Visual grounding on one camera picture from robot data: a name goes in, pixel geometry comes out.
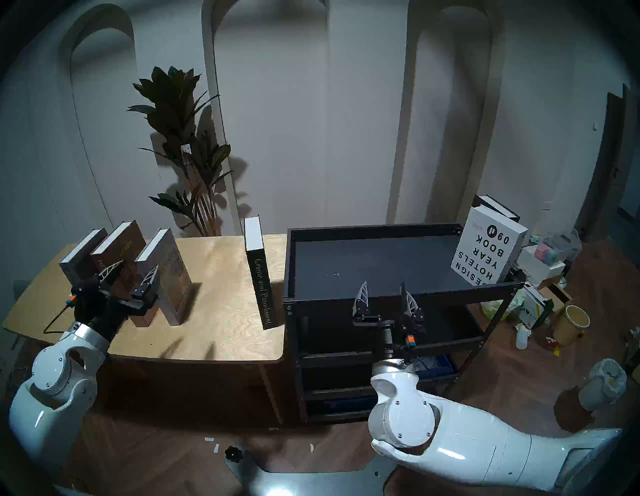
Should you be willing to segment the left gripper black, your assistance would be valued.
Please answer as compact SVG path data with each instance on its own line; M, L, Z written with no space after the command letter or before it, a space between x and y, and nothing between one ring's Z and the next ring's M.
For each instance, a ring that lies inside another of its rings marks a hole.
M103 269L97 279L82 281L70 290L74 321L86 325L107 341L112 341L131 316L142 316L158 299L158 264L131 290L131 299L121 299L113 291L124 268L124 260Z

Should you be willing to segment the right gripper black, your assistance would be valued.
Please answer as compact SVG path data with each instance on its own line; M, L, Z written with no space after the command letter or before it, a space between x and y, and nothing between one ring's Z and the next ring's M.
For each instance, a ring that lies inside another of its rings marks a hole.
M367 281L358 290L352 307L354 325L372 325L375 335L374 357L377 360L401 359L414 361L419 358L417 336L426 333L424 311L401 283L401 324L382 322L379 315L369 309Z

